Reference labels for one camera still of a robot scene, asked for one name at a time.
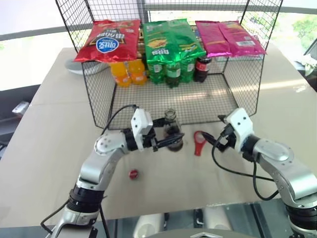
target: beige tabletop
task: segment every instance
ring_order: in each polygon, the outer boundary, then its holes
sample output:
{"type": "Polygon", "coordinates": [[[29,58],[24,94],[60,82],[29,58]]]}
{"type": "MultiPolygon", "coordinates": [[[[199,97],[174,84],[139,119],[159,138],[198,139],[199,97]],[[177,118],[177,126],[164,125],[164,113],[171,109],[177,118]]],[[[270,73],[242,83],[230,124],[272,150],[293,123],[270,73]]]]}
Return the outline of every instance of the beige tabletop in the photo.
{"type": "MultiPolygon", "coordinates": [[[[94,125],[82,76],[64,68],[74,54],[72,49],[61,51],[0,161],[0,227],[37,226],[59,207],[101,132],[94,125]]],[[[270,44],[258,111],[252,116],[256,135],[288,144],[317,175],[316,118],[317,94],[270,44]]],[[[122,158],[103,201],[107,218],[258,201],[250,178],[213,163],[210,145],[201,157],[194,156],[194,131],[218,135],[222,127],[220,122],[186,125],[180,152],[147,149],[122,158]],[[128,172],[134,168],[140,177],[131,181],[128,172]]],[[[216,156],[224,166],[252,172],[252,164],[232,149],[216,156]]],[[[267,176],[262,169],[259,175],[267,176]]],[[[274,183],[258,183],[263,195],[276,190],[274,183]]]]}

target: red bottle cap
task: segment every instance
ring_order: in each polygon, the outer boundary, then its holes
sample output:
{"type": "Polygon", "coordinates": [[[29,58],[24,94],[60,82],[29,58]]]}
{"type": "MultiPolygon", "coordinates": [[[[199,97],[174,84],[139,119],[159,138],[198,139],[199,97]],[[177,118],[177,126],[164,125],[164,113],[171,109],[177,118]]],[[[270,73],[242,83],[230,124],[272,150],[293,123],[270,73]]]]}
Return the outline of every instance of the red bottle cap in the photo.
{"type": "Polygon", "coordinates": [[[198,130],[194,133],[194,141],[195,141],[195,155],[200,156],[203,146],[207,142],[206,139],[203,137],[201,130],[198,130]]]}
{"type": "Polygon", "coordinates": [[[138,170],[131,170],[129,172],[129,177],[130,177],[131,180],[137,179],[138,176],[139,176],[139,171],[138,170]]]}

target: red chip bag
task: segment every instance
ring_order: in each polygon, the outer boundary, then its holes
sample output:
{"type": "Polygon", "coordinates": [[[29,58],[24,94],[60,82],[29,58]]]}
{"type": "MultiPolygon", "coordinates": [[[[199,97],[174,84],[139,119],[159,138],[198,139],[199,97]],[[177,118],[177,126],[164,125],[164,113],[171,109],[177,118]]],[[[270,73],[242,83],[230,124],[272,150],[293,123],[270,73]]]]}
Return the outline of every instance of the red chip bag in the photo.
{"type": "Polygon", "coordinates": [[[259,41],[251,36],[238,21],[220,22],[218,25],[230,45],[233,56],[266,54],[259,41]]]}
{"type": "Polygon", "coordinates": [[[226,41],[216,21],[195,21],[202,38],[207,57],[231,56],[229,43],[226,41]]]}
{"type": "Polygon", "coordinates": [[[137,58],[140,20],[95,21],[74,61],[122,62],[137,58]]]}

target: black cable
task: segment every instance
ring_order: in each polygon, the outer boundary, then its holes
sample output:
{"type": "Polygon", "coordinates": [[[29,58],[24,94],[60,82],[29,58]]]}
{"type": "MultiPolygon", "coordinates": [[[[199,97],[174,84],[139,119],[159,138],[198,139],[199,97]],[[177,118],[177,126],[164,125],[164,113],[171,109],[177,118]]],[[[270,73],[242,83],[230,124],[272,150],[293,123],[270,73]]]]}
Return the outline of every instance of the black cable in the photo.
{"type": "Polygon", "coordinates": [[[0,141],[0,145],[2,146],[8,146],[8,143],[4,142],[4,141],[0,141]]]}
{"type": "Polygon", "coordinates": [[[67,204],[68,202],[69,202],[69,199],[68,199],[66,202],[64,202],[64,204],[61,205],[61,207],[59,207],[57,210],[55,210],[53,213],[51,213],[49,216],[45,217],[44,220],[41,221],[41,223],[40,223],[40,224],[41,224],[41,227],[42,227],[45,231],[47,231],[47,232],[50,233],[50,234],[53,234],[53,232],[51,231],[51,229],[48,228],[48,227],[44,224],[44,222],[46,222],[49,218],[51,218],[51,217],[54,216],[57,212],[59,212],[61,209],[63,209],[63,207],[66,206],[66,204],[67,204]]]}
{"type": "Polygon", "coordinates": [[[114,238],[118,237],[118,219],[114,221],[114,238]]]}
{"type": "Polygon", "coordinates": [[[113,116],[110,118],[110,120],[108,121],[107,125],[104,127],[104,129],[103,129],[103,131],[101,132],[100,135],[103,135],[103,134],[104,134],[104,132],[108,129],[108,127],[109,127],[110,123],[112,122],[112,120],[114,119],[114,117],[115,117],[121,110],[123,110],[123,109],[125,109],[125,108],[134,108],[134,110],[136,110],[136,109],[138,108],[138,106],[135,105],[135,104],[129,104],[129,105],[123,106],[123,107],[120,108],[118,111],[116,111],[116,112],[113,114],[113,116]]]}
{"type": "Polygon", "coordinates": [[[3,150],[4,148],[6,148],[6,146],[0,145],[0,152],[1,152],[1,150],[3,150]]]}
{"type": "Polygon", "coordinates": [[[110,238],[110,233],[109,233],[109,230],[108,230],[108,226],[107,226],[107,223],[106,223],[105,215],[104,215],[104,212],[103,212],[103,208],[101,207],[101,204],[99,204],[99,211],[100,211],[100,215],[101,215],[101,221],[103,222],[104,230],[105,230],[105,233],[106,233],[106,238],[110,238]]]}
{"type": "MultiPolygon", "coordinates": [[[[218,161],[216,160],[216,158],[215,158],[215,156],[214,156],[214,152],[215,152],[215,150],[216,150],[216,148],[217,148],[218,143],[220,142],[220,140],[221,140],[222,138],[223,138],[223,136],[220,135],[219,138],[216,140],[216,142],[213,144],[213,147],[212,147],[212,150],[211,150],[211,156],[212,156],[212,159],[213,159],[214,163],[215,163],[219,168],[221,168],[221,169],[223,169],[223,170],[225,170],[225,171],[227,171],[227,172],[230,172],[230,173],[233,173],[233,174],[236,174],[236,175],[242,175],[242,176],[246,176],[246,177],[251,177],[251,178],[253,178],[254,175],[245,174],[245,173],[241,173],[241,172],[238,172],[238,171],[230,170],[230,169],[227,169],[227,168],[221,166],[221,165],[218,163],[218,161]]],[[[263,179],[263,180],[267,180],[267,181],[274,181],[274,180],[271,179],[271,178],[265,178],[265,177],[256,176],[256,175],[255,175],[255,178],[257,178],[257,179],[263,179]]]]}
{"type": "Polygon", "coordinates": [[[256,174],[257,174],[257,162],[254,161],[254,162],[253,162],[253,165],[254,165],[254,167],[253,167],[253,188],[254,188],[254,191],[256,192],[257,196],[258,196],[260,199],[264,200],[264,201],[269,201],[269,200],[273,199],[275,196],[278,195],[278,190],[275,191],[275,192],[274,192],[271,196],[269,196],[269,197],[262,197],[261,194],[259,193],[258,187],[257,187],[257,176],[256,176],[256,174]]]}

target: chip bag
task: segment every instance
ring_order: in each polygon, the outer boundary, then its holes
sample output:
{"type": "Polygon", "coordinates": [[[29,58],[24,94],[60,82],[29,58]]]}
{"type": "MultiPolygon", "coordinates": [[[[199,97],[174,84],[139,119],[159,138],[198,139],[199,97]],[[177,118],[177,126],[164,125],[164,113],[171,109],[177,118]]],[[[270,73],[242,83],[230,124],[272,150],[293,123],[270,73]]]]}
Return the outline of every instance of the chip bag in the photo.
{"type": "Polygon", "coordinates": [[[206,55],[186,19],[143,24],[148,63],[175,64],[206,55]]]}
{"type": "Polygon", "coordinates": [[[233,56],[266,54],[259,41],[251,36],[238,21],[220,22],[218,25],[230,45],[233,56]]]}
{"type": "Polygon", "coordinates": [[[202,38],[207,57],[232,56],[230,45],[218,27],[219,22],[195,21],[202,38]]]}
{"type": "Polygon", "coordinates": [[[74,61],[122,62],[137,58],[140,20],[95,21],[74,61]]]}

